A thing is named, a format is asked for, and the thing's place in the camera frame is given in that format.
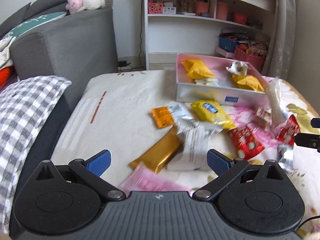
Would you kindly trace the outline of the small brown cookie packet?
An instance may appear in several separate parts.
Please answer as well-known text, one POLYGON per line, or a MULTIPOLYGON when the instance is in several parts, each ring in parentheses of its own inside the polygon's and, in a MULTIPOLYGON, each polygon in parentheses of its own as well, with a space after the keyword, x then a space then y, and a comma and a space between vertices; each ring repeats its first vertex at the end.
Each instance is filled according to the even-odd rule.
POLYGON ((258 108, 255 113, 253 122, 260 128, 266 129, 269 126, 270 120, 271 120, 271 110, 258 108))

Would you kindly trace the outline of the pale yellow snack packet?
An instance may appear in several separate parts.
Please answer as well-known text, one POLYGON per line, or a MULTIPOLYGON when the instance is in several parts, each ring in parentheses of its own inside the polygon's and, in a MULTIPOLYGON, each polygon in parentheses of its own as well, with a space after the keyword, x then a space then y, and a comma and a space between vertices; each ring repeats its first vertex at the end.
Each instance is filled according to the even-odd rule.
POLYGON ((194 81, 197 85, 220 87, 220 83, 216 78, 195 79, 194 81))

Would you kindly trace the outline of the clear long snack bag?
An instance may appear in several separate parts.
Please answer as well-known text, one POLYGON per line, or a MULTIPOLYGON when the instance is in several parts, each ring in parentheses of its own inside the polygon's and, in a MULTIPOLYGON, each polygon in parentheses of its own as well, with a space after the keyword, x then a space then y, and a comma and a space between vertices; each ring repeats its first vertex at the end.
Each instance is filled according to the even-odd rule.
POLYGON ((284 96, 281 90, 279 77, 273 78, 266 86, 265 93, 271 106, 272 126, 278 127, 287 121, 288 113, 285 106, 284 96))

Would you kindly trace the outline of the grey sofa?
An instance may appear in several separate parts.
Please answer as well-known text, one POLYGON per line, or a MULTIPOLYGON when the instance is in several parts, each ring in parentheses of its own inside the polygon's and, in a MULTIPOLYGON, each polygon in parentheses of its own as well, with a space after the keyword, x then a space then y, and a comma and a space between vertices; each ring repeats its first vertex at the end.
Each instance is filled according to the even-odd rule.
POLYGON ((74 108, 91 78, 117 71, 113 10, 67 13, 19 36, 10 52, 21 80, 40 75, 70 80, 64 97, 74 108))

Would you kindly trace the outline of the teal cushion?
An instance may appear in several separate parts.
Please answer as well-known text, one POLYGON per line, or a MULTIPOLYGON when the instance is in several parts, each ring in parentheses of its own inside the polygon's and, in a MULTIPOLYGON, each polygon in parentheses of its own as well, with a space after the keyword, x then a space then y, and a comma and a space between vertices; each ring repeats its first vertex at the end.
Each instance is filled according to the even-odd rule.
POLYGON ((31 19, 28 19, 16 27, 12 28, 6 35, 3 36, 3 38, 9 38, 9 37, 18 37, 31 29, 34 29, 38 26, 41 26, 43 24, 59 20, 67 15, 67 12, 61 11, 61 12, 54 12, 51 14, 45 14, 41 16, 37 16, 31 19))

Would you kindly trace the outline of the black power adapter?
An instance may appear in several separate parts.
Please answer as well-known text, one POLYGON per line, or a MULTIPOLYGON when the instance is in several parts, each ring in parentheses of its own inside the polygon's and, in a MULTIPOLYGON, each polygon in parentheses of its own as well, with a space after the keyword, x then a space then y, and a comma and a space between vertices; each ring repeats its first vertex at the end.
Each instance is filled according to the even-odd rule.
POLYGON ((130 62, 127 62, 126 60, 120 60, 118 61, 118 67, 119 68, 123 68, 123 67, 127 67, 129 66, 131 63, 130 62))

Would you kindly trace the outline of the white labelled box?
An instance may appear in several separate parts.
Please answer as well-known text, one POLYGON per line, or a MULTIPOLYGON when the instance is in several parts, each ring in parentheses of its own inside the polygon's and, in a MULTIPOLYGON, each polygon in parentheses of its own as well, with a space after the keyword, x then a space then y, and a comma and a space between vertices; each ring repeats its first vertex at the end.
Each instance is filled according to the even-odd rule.
POLYGON ((175 15, 176 14, 176 7, 163 7, 162 13, 169 14, 169 15, 175 15))

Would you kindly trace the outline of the pink floor basket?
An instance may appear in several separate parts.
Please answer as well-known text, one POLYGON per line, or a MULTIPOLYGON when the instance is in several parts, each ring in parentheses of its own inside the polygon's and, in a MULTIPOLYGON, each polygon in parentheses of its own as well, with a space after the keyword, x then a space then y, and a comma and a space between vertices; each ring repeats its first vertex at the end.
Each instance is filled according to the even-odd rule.
POLYGON ((257 70, 262 70, 265 63, 265 57, 248 54, 241 50, 239 46, 235 47, 234 58, 238 61, 250 63, 257 70))

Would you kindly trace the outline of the beige curtain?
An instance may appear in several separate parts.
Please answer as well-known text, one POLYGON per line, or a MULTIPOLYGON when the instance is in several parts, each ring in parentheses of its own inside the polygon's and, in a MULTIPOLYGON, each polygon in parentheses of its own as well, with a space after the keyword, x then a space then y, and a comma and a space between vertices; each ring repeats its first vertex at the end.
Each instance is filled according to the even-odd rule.
POLYGON ((276 0, 274 30, 262 74, 285 80, 288 76, 296 33, 296 0, 276 0))

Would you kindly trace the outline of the red folded blanket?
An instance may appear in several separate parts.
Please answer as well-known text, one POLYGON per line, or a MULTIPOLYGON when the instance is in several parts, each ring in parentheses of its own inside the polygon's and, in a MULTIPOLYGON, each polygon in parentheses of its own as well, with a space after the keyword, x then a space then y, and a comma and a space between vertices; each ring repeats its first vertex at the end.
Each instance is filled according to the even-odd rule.
POLYGON ((0 70, 0 87, 2 88, 14 74, 15 70, 13 66, 5 67, 0 70))

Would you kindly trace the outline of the gold wrapped bar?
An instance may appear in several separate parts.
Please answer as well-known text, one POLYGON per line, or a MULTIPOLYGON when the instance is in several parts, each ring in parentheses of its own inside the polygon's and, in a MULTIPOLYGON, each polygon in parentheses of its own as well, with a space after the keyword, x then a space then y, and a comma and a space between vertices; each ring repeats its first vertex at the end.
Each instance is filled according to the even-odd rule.
POLYGON ((129 167, 135 169, 140 163, 143 163, 154 173, 159 173, 177 154, 181 147, 182 142, 177 135, 177 127, 174 125, 162 139, 140 157, 131 161, 129 167))

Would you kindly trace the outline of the pink snack packet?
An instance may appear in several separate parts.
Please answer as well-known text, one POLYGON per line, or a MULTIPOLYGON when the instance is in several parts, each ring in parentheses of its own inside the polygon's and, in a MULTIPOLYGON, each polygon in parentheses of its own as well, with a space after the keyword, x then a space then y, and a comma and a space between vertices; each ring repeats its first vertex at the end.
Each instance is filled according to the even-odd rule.
POLYGON ((131 191, 186 191, 191 193, 191 189, 168 180, 159 174, 153 173, 142 162, 140 162, 131 175, 118 186, 118 189, 123 191, 127 196, 131 191))

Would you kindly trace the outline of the blue storage bin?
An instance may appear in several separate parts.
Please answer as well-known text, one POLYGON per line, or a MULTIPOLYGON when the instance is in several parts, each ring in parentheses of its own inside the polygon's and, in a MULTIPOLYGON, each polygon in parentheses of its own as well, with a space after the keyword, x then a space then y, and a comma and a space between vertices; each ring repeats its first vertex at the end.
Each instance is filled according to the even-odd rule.
POLYGON ((229 53, 234 53, 236 46, 239 44, 239 41, 231 40, 226 37, 219 37, 219 47, 229 53))

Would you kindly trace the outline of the white bookshelf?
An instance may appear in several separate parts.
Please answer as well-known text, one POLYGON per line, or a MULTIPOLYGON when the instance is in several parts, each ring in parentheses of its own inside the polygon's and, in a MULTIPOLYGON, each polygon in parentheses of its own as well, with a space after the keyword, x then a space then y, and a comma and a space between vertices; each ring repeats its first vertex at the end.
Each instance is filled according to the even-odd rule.
POLYGON ((144 51, 148 70, 174 66, 177 54, 216 55, 221 33, 242 31, 251 37, 270 36, 276 0, 142 0, 144 51), (196 16, 195 2, 209 2, 209 12, 196 16), (176 14, 148 14, 149 2, 176 7, 176 14), (227 20, 216 18, 217 2, 228 4, 227 20), (234 12, 246 25, 232 21, 234 12))

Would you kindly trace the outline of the orange small snack packet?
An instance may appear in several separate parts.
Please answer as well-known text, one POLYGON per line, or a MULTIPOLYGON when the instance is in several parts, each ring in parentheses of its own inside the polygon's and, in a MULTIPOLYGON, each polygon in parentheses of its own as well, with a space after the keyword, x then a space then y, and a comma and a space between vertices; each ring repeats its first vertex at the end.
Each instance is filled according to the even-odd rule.
POLYGON ((151 109, 151 115, 158 128, 165 128, 174 124, 173 117, 168 107, 158 107, 151 109))

